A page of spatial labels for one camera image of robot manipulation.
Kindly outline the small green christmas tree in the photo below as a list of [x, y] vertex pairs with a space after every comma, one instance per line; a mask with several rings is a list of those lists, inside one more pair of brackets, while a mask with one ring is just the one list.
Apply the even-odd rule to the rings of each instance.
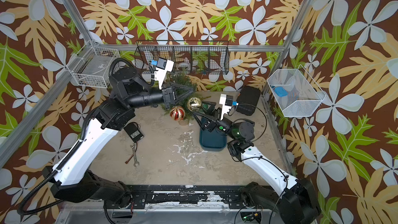
[[181, 95], [183, 95], [184, 98], [179, 100], [178, 103], [172, 105], [170, 108], [166, 108], [164, 106], [164, 104], [161, 104], [161, 107], [164, 110], [164, 114], [168, 115], [171, 112], [173, 107], [181, 106], [184, 109], [185, 114], [184, 114], [184, 118], [183, 119], [178, 120], [179, 124], [180, 125], [188, 125], [190, 123], [194, 123], [195, 120], [194, 120], [193, 114], [192, 114], [191, 111], [188, 110], [188, 107], [187, 107], [188, 100], [191, 97], [197, 97], [197, 98], [199, 98], [200, 100], [203, 101], [203, 100], [208, 99], [209, 96], [208, 97], [204, 97], [204, 96], [200, 95], [198, 93], [198, 90], [197, 90], [197, 84], [193, 83], [191, 81], [190, 77], [188, 75], [184, 74], [184, 73], [168, 74], [166, 76], [166, 80], [165, 80], [165, 83], [163, 85], [164, 86], [168, 86], [169, 84], [178, 84], [178, 85], [181, 85], [181, 86], [189, 87], [189, 88], [191, 88], [193, 90], [193, 93], [190, 94], [189, 96], [186, 96], [186, 94], [188, 93], [188, 89], [186, 90], [186, 89], [177, 88], [177, 91], [176, 91], [177, 92], [177, 97], [181, 98]]

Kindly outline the gold ball ornament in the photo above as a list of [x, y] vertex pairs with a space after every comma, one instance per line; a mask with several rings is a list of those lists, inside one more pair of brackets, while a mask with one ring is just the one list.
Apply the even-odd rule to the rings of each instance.
[[187, 109], [191, 112], [197, 112], [202, 108], [202, 100], [198, 97], [191, 97], [187, 101]]

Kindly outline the red gold striped ornament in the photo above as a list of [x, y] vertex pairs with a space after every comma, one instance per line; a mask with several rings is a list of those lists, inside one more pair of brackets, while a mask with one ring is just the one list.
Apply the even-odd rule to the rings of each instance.
[[186, 112], [182, 106], [174, 106], [171, 108], [170, 117], [175, 121], [181, 121], [185, 118]]

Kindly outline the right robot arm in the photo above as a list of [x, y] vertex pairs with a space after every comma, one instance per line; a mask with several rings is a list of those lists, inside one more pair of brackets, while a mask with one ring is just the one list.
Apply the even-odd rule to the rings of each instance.
[[311, 224], [321, 214], [314, 186], [284, 171], [254, 145], [255, 122], [246, 118], [231, 121], [225, 115], [241, 106], [232, 96], [221, 94], [220, 107], [214, 102], [192, 97], [188, 110], [203, 131], [219, 131], [232, 138], [227, 144], [235, 162], [242, 162], [260, 175], [268, 184], [263, 187], [251, 182], [240, 191], [243, 208], [269, 209], [277, 213], [285, 224]]

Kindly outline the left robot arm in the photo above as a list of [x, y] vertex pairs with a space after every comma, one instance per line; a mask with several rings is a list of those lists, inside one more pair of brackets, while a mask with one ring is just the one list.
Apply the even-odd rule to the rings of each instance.
[[[126, 184], [100, 178], [88, 168], [104, 146], [135, 117], [137, 108], [159, 104], [171, 108], [194, 92], [192, 87], [174, 83], [161, 86], [173, 66], [173, 61], [162, 58], [151, 62], [151, 82], [147, 83], [129, 60], [116, 58], [109, 66], [110, 97], [87, 115], [80, 138], [57, 164], [44, 169], [45, 179], [23, 198], [17, 213], [33, 215], [63, 201], [80, 203], [87, 199], [128, 205], [130, 191]], [[25, 205], [48, 182], [52, 182], [51, 192], [57, 200], [25, 210]]]

